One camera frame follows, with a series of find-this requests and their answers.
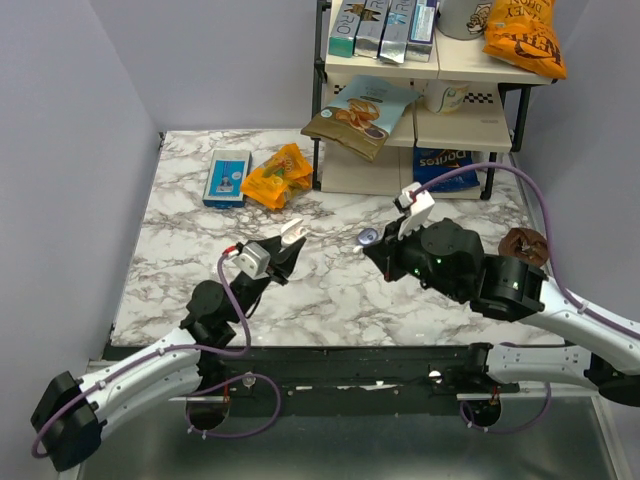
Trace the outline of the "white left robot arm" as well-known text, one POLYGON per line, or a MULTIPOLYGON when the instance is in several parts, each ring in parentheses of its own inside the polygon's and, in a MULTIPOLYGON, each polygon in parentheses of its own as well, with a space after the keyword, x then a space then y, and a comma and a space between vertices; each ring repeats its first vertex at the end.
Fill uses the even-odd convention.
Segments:
POLYGON ((227 248, 217 279, 195 287, 178 327, 110 367, 81 378, 68 371, 55 376, 31 415, 32 456, 49 459, 57 472, 70 470, 136 409, 177 395, 214 393, 222 372, 206 357, 249 352, 250 309, 270 284, 288 283, 305 242, 275 236, 227 248))

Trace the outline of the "purple earbud charging case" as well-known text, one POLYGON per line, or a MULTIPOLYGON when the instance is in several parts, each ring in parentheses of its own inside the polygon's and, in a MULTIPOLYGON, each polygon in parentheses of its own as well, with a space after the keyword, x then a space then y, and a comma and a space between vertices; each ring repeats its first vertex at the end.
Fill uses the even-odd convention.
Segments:
POLYGON ((379 232, 371 227, 361 230, 357 235, 357 242, 362 247, 368 247, 375 244, 380 239, 379 232))

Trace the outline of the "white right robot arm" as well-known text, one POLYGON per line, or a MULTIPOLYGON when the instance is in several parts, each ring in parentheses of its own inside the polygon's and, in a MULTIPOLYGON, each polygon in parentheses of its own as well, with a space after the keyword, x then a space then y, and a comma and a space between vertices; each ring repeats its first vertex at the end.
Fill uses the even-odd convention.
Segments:
POLYGON ((450 219, 402 236, 388 224, 362 248, 393 282, 410 275, 485 318, 520 322, 565 339, 561 346, 484 346, 464 362, 469 390, 522 381, 577 385, 613 402, 639 404, 639 324, 602 307, 573 305, 555 279, 518 258, 485 253, 479 235, 450 219))

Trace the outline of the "white earbud case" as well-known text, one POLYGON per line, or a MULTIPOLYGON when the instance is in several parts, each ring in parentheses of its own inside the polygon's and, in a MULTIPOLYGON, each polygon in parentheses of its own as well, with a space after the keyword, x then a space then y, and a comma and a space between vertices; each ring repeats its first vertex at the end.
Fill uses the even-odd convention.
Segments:
POLYGON ((280 228, 281 246, 283 248, 289 247, 298 240, 305 238, 307 233, 308 230, 304 225, 304 220, 302 218, 294 218, 280 228))

